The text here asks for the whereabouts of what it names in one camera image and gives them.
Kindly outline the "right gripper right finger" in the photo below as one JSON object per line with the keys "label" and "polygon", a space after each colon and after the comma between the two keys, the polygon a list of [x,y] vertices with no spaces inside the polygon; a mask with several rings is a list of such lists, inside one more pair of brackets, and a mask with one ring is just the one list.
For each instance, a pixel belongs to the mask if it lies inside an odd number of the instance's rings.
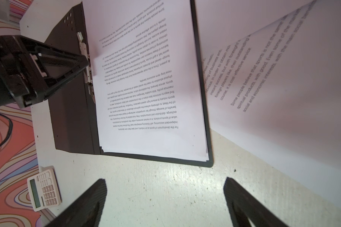
{"label": "right gripper right finger", "polygon": [[283,221],[270,212],[238,182],[227,178],[224,196],[234,227],[287,227]]}

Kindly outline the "orange black file folder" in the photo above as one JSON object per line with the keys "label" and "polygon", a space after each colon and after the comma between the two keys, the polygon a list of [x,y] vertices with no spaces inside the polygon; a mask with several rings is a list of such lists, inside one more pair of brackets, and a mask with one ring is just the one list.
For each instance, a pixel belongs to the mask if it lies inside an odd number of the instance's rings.
{"label": "orange black file folder", "polygon": [[[81,45],[77,34],[81,32],[84,43],[88,44],[85,14],[83,4],[73,6],[51,31],[46,44],[79,54]],[[96,119],[96,104],[93,84],[86,83],[87,75],[82,73],[72,82],[65,85],[58,93],[48,100],[51,123],[54,134],[55,148],[76,154],[105,155],[142,159],[158,162],[177,163],[191,166],[212,167],[214,164],[211,145],[208,112],[206,106],[206,93],[202,72],[198,72],[198,91],[202,102],[204,131],[206,134],[206,161],[186,160],[181,158],[163,158],[156,155],[125,154],[106,152],[99,144],[98,121]]]}

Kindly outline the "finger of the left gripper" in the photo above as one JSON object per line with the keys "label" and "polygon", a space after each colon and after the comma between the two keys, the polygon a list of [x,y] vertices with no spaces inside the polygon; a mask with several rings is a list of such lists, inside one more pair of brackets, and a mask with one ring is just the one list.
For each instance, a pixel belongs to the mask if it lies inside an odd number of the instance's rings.
{"label": "finger of the left gripper", "polygon": [[34,92],[33,102],[42,102],[71,82],[89,65],[82,54],[54,48],[45,43],[19,36],[24,75]]}

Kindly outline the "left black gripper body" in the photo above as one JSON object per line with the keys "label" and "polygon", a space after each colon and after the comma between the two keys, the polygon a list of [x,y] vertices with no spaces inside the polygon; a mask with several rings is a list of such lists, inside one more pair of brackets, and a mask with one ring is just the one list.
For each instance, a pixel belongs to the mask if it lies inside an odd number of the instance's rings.
{"label": "left black gripper body", "polygon": [[20,108],[31,105],[30,90],[24,79],[22,50],[15,36],[0,36],[0,106],[16,103]]}

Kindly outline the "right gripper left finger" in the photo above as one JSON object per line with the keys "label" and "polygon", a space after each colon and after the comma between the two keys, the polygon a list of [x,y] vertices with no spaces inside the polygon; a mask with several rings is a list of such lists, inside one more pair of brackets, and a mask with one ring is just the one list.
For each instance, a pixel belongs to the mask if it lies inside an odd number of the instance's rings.
{"label": "right gripper left finger", "polygon": [[97,180],[48,227],[97,227],[104,209],[107,186],[105,179]]}

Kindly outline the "printed paper sheet front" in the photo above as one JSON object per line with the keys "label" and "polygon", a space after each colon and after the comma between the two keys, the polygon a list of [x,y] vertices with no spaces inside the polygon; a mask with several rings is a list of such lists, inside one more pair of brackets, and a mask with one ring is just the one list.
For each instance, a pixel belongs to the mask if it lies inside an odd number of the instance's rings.
{"label": "printed paper sheet front", "polygon": [[105,153],[209,160],[190,1],[83,1]]}

